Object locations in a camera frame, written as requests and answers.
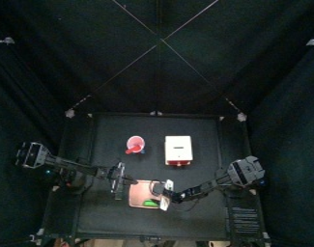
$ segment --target wire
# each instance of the wire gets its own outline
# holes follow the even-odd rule
[[[155,193],[155,192],[154,192],[154,189],[152,189],[152,183],[154,183],[155,181],[158,181],[159,183],[162,183],[162,181],[160,181],[159,179],[152,179],[152,180],[151,180],[151,184],[150,184],[151,193],[158,197],[159,194]]]
[[[195,206],[198,205],[199,201],[200,201],[200,199],[196,199],[196,200],[194,201],[192,206],[191,206],[188,209],[184,209],[184,210],[176,208],[175,204],[171,204],[171,205],[172,205],[172,207],[174,207],[174,209],[175,209],[176,211],[179,211],[179,212],[190,212],[190,211],[195,208]]]

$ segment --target red object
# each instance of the red object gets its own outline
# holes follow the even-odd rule
[[[168,160],[170,165],[190,165],[190,160]]]
[[[133,152],[139,152],[142,150],[140,146],[135,146],[125,151],[127,154],[132,154]]]
[[[128,150],[125,151],[125,153],[131,154],[131,153],[142,152],[144,146],[146,146],[144,139],[140,136],[135,135],[127,141]]]

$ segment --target metal rod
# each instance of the metal rod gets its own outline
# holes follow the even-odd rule
[[[196,72],[196,74],[202,77],[202,79],[207,82],[209,85],[214,87],[214,90],[218,92],[218,94],[225,98],[227,103],[233,106],[233,108],[241,113],[241,109],[235,106],[233,101],[225,96],[225,94],[218,90],[213,82],[203,76],[203,74],[198,71],[198,69],[192,66],[192,64],[187,61],[187,59],[180,55],[180,53],[174,49],[174,47],[166,42],[164,39],[160,39],[164,44],[170,47],[170,49],[175,52],[175,54],[180,57],[180,59],[186,62],[186,64],[192,68],[192,70]]]
[[[221,0],[214,1],[166,38],[170,39]]]
[[[156,32],[143,23],[143,21],[132,14],[132,12],[119,3],[119,1],[112,0],[121,9],[136,19],[136,21],[156,35]]]
[[[136,58],[125,67],[124,67],[124,69],[121,69],[119,72],[117,72],[117,74],[115,75],[115,76],[112,76],[112,78],[111,79],[108,79],[108,81],[107,82],[104,82],[104,84],[103,85],[100,85],[95,90],[92,90],[92,92],[72,106],[72,108],[69,109],[69,110],[73,110],[74,108],[77,108],[81,104],[83,104],[83,102],[85,102],[87,100],[88,100],[88,98],[89,97],[92,97],[92,94],[95,94],[97,91],[100,91],[100,89],[103,88],[103,87],[105,87],[105,85],[107,84],[109,84],[109,82],[115,79],[115,78],[117,78],[120,75],[121,75],[121,73],[156,48],[158,46],[156,45],[154,45],[152,47],[151,47],[151,49],[148,50],[148,51],[146,51],[142,55],[140,55],[140,57],[139,58]]]

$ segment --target black enclosure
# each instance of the black enclosure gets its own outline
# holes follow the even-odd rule
[[[84,197],[56,196],[45,169],[33,173],[14,166],[22,141],[38,141],[68,158],[113,162],[128,131],[143,131],[152,144],[143,160],[123,157],[128,170],[135,163],[140,178],[175,176],[180,187],[214,177],[215,166],[253,152],[268,174],[261,198],[272,242],[314,246],[312,40],[314,0],[0,1],[0,246],[34,246],[30,235],[44,224],[52,238],[70,233],[139,237],[127,223],[117,235],[89,221],[97,219],[92,211],[105,218],[117,214],[96,206],[109,202],[104,185],[96,183]],[[200,166],[182,172],[198,180],[180,180],[159,167],[168,131],[191,131]],[[198,206],[210,204],[231,202],[215,192]],[[139,232],[174,239],[230,238],[219,212],[221,207],[192,212],[188,219],[175,214],[191,222],[187,232],[194,220],[202,232],[183,235],[176,228],[167,235],[158,225]],[[160,212],[158,217],[179,227]],[[211,223],[219,227],[209,230]]]

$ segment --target black fabric wall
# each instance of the black fabric wall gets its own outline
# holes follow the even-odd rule
[[[41,141],[56,151],[64,119],[34,72],[11,46],[0,44],[0,242],[22,241],[37,233],[48,199],[41,174],[16,166],[18,143]]]
[[[266,227],[280,246],[314,246],[314,47],[250,118],[270,184]]]

